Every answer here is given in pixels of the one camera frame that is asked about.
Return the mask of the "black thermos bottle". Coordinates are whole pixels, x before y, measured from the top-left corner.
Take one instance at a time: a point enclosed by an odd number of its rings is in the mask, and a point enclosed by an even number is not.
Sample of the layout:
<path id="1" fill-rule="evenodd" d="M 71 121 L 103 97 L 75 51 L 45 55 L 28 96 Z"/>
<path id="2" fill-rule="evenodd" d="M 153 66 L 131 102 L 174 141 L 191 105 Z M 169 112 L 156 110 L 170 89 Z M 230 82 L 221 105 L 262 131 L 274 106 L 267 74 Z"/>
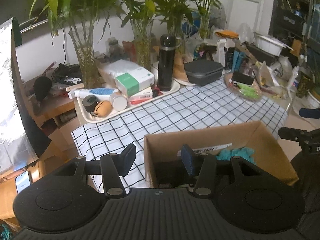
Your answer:
<path id="1" fill-rule="evenodd" d="M 163 92 L 171 90 L 176 50 L 176 37 L 164 34 L 160 38 L 157 86 Z"/>

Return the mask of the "brown cardboard box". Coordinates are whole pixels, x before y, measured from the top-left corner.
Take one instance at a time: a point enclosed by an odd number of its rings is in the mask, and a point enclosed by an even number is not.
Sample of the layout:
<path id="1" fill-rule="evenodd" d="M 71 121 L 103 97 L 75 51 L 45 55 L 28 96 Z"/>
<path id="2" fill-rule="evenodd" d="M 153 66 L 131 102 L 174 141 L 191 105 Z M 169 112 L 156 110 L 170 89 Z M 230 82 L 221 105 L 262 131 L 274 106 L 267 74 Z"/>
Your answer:
<path id="1" fill-rule="evenodd" d="M 259 168 L 292 186 L 298 175 L 277 140 L 260 121 L 189 131 L 148 134 L 144 137 L 145 177 L 149 187 L 157 187 L 160 177 L 156 165 L 169 168 L 180 160 L 180 149 L 189 145 L 197 154 L 219 154 L 223 149 L 248 147 L 254 150 L 253 160 Z"/>

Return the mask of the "smartphone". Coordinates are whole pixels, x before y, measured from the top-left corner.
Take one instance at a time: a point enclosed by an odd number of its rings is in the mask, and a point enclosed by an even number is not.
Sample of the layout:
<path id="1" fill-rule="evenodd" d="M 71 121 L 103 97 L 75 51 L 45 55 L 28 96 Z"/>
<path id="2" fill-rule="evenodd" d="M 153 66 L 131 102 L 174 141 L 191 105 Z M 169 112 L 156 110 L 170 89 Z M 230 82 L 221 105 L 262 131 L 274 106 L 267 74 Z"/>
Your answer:
<path id="1" fill-rule="evenodd" d="M 32 184 L 32 177 L 29 171 L 24 171 L 22 174 L 20 174 L 15 178 L 17 193 L 20 193 L 31 184 Z"/>

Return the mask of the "teal mesh bath sponge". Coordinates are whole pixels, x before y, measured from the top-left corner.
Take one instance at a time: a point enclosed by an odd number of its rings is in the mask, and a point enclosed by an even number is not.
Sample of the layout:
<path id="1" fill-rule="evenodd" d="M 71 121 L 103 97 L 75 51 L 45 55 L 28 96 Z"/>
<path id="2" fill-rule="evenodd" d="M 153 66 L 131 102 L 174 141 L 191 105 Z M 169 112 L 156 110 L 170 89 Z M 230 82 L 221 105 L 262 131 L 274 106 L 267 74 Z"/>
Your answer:
<path id="1" fill-rule="evenodd" d="M 231 157 L 241 157 L 254 165 L 256 162 L 253 158 L 254 150 L 249 147 L 235 148 L 232 150 L 223 149 L 216 155 L 217 160 L 230 160 Z"/>

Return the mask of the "white product box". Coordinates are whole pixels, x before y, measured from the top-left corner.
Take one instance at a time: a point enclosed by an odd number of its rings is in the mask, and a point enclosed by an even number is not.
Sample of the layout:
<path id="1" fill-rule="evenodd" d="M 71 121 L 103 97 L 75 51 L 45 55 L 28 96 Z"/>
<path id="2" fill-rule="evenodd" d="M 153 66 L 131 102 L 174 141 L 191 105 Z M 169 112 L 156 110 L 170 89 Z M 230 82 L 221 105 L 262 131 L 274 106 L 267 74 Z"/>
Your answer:
<path id="1" fill-rule="evenodd" d="M 218 54 L 218 59 L 219 63 L 225 67 L 225 44 L 226 44 L 226 39 L 221 38 L 217 42 L 217 54 Z"/>

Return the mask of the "black round tin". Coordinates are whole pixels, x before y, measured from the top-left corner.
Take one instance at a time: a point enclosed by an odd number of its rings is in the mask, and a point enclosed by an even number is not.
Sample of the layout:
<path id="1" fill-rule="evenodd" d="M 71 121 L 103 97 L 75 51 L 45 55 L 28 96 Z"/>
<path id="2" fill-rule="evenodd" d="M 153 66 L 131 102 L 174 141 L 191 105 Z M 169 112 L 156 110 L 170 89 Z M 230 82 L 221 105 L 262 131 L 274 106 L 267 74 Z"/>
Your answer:
<path id="1" fill-rule="evenodd" d="M 99 100 L 95 95 L 88 95 L 82 100 L 82 105 L 88 113 L 93 113 L 98 103 Z"/>

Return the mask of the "glass vase with bamboo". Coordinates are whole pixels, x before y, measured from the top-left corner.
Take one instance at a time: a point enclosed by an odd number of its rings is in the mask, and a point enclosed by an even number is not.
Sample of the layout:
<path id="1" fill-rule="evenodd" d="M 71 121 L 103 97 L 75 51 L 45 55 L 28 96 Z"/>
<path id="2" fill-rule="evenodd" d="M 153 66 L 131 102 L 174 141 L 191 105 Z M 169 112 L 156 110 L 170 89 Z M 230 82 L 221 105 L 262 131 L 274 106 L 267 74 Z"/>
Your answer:
<path id="1" fill-rule="evenodd" d="M 131 24 L 137 64 L 151 69 L 151 31 L 154 19 L 160 13 L 161 0 L 121 0 L 126 7 L 122 26 Z"/>

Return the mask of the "white plastic bag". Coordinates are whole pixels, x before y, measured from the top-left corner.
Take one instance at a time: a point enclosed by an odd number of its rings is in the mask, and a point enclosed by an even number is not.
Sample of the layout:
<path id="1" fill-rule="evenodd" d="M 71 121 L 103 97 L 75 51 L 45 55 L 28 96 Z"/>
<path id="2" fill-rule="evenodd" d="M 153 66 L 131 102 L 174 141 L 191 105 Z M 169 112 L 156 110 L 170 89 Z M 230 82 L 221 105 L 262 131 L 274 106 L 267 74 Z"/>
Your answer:
<path id="1" fill-rule="evenodd" d="M 276 78 L 272 74 L 272 69 L 269 68 L 264 61 L 258 69 L 258 83 L 261 86 L 277 87 L 280 86 Z"/>

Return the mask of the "glass snack dish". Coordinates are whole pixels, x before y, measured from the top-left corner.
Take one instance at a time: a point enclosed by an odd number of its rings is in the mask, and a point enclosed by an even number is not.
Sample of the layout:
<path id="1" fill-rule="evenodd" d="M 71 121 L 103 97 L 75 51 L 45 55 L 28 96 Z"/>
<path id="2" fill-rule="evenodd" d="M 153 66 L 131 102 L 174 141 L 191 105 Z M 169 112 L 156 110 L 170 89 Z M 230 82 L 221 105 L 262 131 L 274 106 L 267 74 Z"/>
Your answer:
<path id="1" fill-rule="evenodd" d="M 244 83 L 233 81 L 232 76 L 232 73 L 227 73 L 223 77 L 225 85 L 230 92 L 249 101 L 259 101 L 262 98 L 263 94 L 256 81 L 253 81 L 252 85 L 246 85 Z"/>

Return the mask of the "white round basin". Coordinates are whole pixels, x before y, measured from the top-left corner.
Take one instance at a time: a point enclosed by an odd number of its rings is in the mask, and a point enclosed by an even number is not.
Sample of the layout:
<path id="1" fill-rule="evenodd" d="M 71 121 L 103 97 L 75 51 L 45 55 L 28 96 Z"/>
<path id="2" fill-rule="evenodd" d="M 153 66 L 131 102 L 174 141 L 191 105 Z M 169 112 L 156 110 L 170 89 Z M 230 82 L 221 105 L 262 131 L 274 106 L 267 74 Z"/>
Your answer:
<path id="1" fill-rule="evenodd" d="M 293 48 L 279 41 L 275 37 L 257 31 L 254 32 L 254 45 L 273 56 L 279 56 L 284 48 L 293 51 Z"/>

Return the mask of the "left glass vase bamboo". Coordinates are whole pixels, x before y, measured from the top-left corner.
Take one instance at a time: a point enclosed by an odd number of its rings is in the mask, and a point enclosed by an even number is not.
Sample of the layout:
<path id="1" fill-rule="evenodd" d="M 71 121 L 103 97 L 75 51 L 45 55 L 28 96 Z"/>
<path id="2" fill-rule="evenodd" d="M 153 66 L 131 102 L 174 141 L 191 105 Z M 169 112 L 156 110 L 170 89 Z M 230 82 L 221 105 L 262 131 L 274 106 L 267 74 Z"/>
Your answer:
<path id="1" fill-rule="evenodd" d="M 52 37 L 56 37 L 60 29 L 69 28 L 86 89 L 101 86 L 94 58 L 94 26 L 101 17 L 106 20 L 104 25 L 109 25 L 109 10 L 115 8 L 117 2 L 118 0 L 33 0 L 31 4 L 30 26 L 45 15 Z"/>

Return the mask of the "brown paper bag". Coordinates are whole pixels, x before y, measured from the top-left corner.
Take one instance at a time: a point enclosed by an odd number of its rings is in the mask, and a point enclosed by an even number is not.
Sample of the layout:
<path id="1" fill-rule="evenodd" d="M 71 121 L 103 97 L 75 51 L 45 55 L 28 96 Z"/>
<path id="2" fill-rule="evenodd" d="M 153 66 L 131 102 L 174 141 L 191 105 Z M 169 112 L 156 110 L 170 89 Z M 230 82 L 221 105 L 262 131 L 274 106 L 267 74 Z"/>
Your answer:
<path id="1" fill-rule="evenodd" d="M 185 82 L 189 81 L 184 70 L 184 62 L 183 62 L 182 54 L 179 51 L 175 53 L 173 77 Z"/>

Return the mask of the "blue product box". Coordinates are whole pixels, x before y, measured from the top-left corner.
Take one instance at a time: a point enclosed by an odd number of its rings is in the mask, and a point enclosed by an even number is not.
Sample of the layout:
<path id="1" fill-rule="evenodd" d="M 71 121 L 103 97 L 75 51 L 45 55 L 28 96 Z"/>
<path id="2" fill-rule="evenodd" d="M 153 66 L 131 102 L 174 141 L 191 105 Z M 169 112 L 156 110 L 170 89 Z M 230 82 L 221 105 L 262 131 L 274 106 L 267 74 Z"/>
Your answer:
<path id="1" fill-rule="evenodd" d="M 246 58 L 246 54 L 244 52 L 237 51 L 237 50 L 234 51 L 232 72 L 238 72 L 240 70 L 240 66 L 245 58 Z"/>

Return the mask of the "silver reflector board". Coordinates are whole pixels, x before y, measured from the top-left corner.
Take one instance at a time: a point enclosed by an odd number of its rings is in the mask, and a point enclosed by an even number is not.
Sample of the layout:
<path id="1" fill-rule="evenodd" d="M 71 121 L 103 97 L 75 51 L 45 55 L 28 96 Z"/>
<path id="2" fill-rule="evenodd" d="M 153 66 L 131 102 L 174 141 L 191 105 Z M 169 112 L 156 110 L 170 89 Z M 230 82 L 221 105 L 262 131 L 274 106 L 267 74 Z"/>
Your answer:
<path id="1" fill-rule="evenodd" d="M 22 84 L 16 47 L 22 44 L 19 24 L 1 24 L 1 176 L 36 161 L 51 140 L 34 120 Z"/>

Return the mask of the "dark grey zipper case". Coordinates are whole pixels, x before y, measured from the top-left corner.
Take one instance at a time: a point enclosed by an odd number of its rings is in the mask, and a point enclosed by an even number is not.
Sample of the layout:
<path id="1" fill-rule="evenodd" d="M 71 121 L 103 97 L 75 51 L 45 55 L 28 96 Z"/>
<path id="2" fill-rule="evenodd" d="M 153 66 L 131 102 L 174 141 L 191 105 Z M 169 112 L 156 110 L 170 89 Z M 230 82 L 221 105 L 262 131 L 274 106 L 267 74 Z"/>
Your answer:
<path id="1" fill-rule="evenodd" d="M 218 80 L 222 76 L 222 64 L 199 59 L 184 65 L 188 81 L 199 86 L 205 86 Z"/>

